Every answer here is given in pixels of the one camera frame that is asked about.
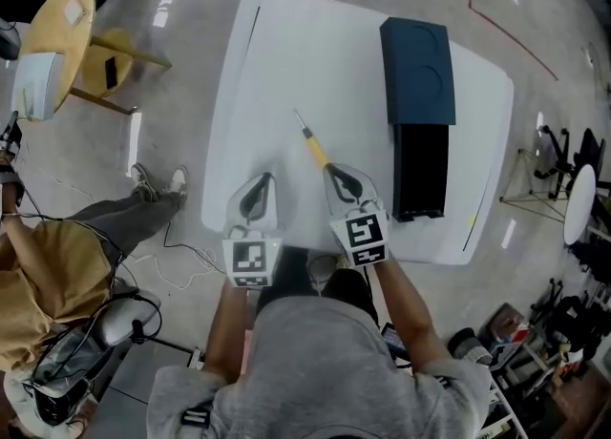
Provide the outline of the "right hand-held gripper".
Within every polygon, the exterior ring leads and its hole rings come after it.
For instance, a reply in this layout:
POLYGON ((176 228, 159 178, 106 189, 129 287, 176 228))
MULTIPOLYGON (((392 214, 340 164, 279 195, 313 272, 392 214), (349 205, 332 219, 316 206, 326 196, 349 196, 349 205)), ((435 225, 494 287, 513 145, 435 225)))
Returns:
POLYGON ((388 214, 371 178, 347 164, 327 164, 323 179, 328 209, 336 218, 329 226, 348 262, 360 267, 386 261, 388 214), (353 212, 362 213, 338 219, 353 212))

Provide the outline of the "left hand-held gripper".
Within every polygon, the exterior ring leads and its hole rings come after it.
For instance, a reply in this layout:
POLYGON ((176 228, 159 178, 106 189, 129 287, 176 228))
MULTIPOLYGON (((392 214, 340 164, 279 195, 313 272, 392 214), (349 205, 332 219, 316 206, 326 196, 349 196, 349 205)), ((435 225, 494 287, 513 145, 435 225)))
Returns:
MULTIPOLYGON (((265 172, 243 184, 229 199, 226 229, 273 232, 279 228, 277 186, 265 172)), ((277 238, 223 240, 225 272, 232 286, 263 288, 273 284, 283 241, 277 238)))

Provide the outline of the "yellow-handled screwdriver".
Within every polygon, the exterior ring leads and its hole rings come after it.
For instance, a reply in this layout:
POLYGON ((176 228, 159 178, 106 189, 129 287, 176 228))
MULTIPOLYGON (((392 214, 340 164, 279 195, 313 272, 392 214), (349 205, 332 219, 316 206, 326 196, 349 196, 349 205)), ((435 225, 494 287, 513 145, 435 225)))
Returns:
POLYGON ((314 155, 314 158, 320 166, 320 169, 324 170, 329 164, 327 154, 323 150, 320 142, 318 141, 318 138, 312 133, 312 131, 303 121, 298 110, 294 109, 293 113, 295 114, 298 122, 300 123, 302 134, 305 137, 306 143, 309 146, 310 151, 314 155))

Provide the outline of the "dark green drawer box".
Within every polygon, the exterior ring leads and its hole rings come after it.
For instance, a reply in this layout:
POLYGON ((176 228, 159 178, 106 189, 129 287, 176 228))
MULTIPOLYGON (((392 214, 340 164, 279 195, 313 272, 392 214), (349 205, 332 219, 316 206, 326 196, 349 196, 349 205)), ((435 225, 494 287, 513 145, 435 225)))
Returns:
POLYGON ((379 32, 393 141, 392 216, 442 218, 456 123, 447 28, 390 17, 379 32))

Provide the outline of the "person's right forearm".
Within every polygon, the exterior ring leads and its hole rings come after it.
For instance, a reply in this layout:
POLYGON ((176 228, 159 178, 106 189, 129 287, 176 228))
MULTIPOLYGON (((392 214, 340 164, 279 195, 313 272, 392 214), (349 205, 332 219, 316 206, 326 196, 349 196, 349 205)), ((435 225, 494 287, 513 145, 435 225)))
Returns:
POLYGON ((427 364, 450 359, 451 354, 438 337, 432 317, 416 287, 397 261, 374 265, 390 320, 409 355, 414 372, 427 364))

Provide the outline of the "person's left forearm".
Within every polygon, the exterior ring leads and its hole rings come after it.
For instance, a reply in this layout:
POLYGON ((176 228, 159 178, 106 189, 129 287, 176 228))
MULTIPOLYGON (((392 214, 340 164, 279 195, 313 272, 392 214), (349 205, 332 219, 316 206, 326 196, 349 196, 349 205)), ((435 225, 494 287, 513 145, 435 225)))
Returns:
POLYGON ((226 279, 208 335, 205 371, 221 376, 228 384, 238 381, 247 324, 247 290, 234 287, 226 279))

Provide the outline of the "white cardboard box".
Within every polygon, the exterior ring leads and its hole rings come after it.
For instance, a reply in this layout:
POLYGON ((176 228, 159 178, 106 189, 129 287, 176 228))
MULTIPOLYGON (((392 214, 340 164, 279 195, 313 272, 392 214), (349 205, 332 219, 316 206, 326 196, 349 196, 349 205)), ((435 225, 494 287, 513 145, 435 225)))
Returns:
POLYGON ((53 117, 64 55, 28 53, 19 58, 12 87, 11 109, 19 118, 45 121, 53 117))

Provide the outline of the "person's black trousers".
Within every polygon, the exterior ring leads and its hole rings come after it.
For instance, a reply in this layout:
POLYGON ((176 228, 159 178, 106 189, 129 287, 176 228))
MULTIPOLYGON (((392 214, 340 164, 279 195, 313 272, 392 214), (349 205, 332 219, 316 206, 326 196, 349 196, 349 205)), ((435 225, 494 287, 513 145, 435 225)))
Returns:
MULTIPOLYGON (((268 304, 282 298, 318 295, 307 270, 308 256, 303 248, 289 246, 283 250, 274 282, 262 290, 258 299, 256 315, 268 304)), ((321 296, 360 308, 379 325, 370 285, 359 271, 352 268, 335 269, 321 290, 321 296)))

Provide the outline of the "person's shoe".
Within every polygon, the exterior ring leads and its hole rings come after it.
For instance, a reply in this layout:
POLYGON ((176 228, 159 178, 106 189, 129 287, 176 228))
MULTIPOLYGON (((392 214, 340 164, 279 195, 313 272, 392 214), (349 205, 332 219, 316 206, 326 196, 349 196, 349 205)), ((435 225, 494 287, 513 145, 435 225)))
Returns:
POLYGON ((323 254, 311 259, 306 270, 315 291, 319 296, 327 285, 332 274, 338 269, 350 269, 348 259, 342 255, 323 254))

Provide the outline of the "small lit screen device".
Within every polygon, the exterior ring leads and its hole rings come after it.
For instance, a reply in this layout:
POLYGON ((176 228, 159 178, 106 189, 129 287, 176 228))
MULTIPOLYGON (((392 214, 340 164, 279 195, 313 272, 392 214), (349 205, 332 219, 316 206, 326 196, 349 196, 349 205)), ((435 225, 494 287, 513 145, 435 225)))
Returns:
POLYGON ((403 343, 394 328, 393 324, 386 323, 382 329, 382 337, 386 342, 389 350, 393 353, 403 353, 406 351, 403 343))

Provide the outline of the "person's grey shirt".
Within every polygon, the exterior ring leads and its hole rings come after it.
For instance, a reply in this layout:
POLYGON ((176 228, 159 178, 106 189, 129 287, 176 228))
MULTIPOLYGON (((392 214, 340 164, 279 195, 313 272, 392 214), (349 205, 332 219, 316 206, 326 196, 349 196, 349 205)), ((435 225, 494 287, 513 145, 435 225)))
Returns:
POLYGON ((475 439, 488 415, 485 366, 441 359, 400 370, 369 314, 322 297, 258 315, 247 370, 160 369, 149 439, 475 439))

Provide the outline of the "white and black swivel chair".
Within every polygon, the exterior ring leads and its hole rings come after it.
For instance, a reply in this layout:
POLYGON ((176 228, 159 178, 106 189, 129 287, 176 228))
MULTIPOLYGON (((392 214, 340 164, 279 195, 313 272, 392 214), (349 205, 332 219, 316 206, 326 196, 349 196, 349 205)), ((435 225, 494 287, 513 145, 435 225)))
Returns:
POLYGON ((56 427, 71 419, 94 391, 95 380, 109 366, 117 347, 125 342, 141 345, 157 337, 157 331, 146 334, 144 326, 151 321, 162 326, 160 307, 153 293, 123 286, 83 325, 52 338, 25 382, 40 420, 56 427))

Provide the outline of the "grey ribbed round object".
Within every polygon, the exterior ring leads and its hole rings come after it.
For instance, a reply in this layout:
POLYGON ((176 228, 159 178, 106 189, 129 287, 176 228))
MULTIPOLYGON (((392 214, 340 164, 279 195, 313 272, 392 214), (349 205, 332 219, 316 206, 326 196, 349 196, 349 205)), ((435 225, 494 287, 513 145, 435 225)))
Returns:
POLYGON ((470 327, 459 330, 450 338, 448 350, 458 360, 467 360, 483 366, 490 366, 493 361, 492 355, 470 327))

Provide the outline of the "round white table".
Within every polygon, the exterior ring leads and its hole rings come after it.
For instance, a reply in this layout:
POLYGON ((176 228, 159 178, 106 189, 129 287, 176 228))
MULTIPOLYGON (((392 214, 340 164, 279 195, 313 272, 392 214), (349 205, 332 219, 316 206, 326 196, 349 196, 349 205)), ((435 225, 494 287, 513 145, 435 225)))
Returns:
POLYGON ((574 244, 585 230, 596 196, 596 174, 590 164, 585 164, 575 178, 568 198, 563 223, 563 239, 566 245, 574 244))

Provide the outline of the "red floor tape line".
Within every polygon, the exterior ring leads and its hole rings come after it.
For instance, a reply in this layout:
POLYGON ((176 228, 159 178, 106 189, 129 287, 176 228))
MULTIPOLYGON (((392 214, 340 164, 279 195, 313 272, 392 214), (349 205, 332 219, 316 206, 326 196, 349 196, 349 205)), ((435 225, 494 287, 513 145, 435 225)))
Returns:
POLYGON ((501 32, 510 41, 516 44, 519 48, 521 48, 527 55, 529 55, 534 61, 536 61, 539 66, 553 78, 554 81, 559 82, 559 77, 539 56, 537 56, 529 47, 527 47, 522 41, 520 41, 517 37, 511 34, 508 30, 500 26, 494 19, 492 19, 486 13, 478 10, 474 6, 474 0, 467 0, 467 6, 472 13, 483 19, 486 23, 491 25, 497 31, 501 32))

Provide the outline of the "white shelf rack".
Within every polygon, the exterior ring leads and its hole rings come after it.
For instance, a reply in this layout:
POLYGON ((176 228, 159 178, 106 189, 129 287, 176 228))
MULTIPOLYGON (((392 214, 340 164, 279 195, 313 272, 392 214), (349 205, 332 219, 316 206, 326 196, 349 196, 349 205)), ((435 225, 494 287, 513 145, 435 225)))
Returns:
POLYGON ((611 439, 611 381, 572 343, 533 330, 493 377, 526 439, 611 439))

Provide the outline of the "black chair base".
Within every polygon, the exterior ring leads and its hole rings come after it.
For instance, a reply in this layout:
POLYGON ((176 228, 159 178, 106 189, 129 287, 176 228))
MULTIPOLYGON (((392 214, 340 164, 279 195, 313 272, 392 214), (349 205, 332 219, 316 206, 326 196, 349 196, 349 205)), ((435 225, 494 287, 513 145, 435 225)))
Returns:
POLYGON ((529 326, 548 348, 569 344, 571 352, 582 351, 585 359, 590 359, 611 335, 611 311, 589 303, 587 291, 581 297, 563 296, 563 289, 562 281, 549 281, 546 292, 531 305, 529 326))

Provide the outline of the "round wooden side table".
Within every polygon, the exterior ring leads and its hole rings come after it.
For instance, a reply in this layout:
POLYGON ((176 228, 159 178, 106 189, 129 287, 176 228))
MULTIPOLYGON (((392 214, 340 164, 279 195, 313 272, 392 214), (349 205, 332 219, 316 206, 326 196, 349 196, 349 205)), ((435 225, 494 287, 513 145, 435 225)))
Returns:
POLYGON ((20 55, 36 52, 58 52, 64 55, 63 68, 57 89, 55 109, 58 110, 69 95, 73 95, 109 109, 130 115, 133 111, 106 99, 122 84, 136 59, 158 64, 166 69, 172 63, 132 46, 129 33, 112 29, 100 36, 93 34, 95 0, 80 0, 87 10, 76 26, 70 26, 64 16, 68 0, 46 0, 30 23, 22 40, 20 55), (106 89, 105 61, 116 58, 117 86, 106 89))

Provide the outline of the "small white paper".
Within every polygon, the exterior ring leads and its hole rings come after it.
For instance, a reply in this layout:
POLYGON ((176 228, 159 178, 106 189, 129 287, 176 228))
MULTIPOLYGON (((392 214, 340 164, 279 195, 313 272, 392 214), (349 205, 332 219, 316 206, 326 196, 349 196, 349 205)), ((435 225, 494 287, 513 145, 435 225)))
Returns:
POLYGON ((86 16, 87 10, 80 0, 68 0, 64 7, 64 16, 70 26, 76 26, 86 16))

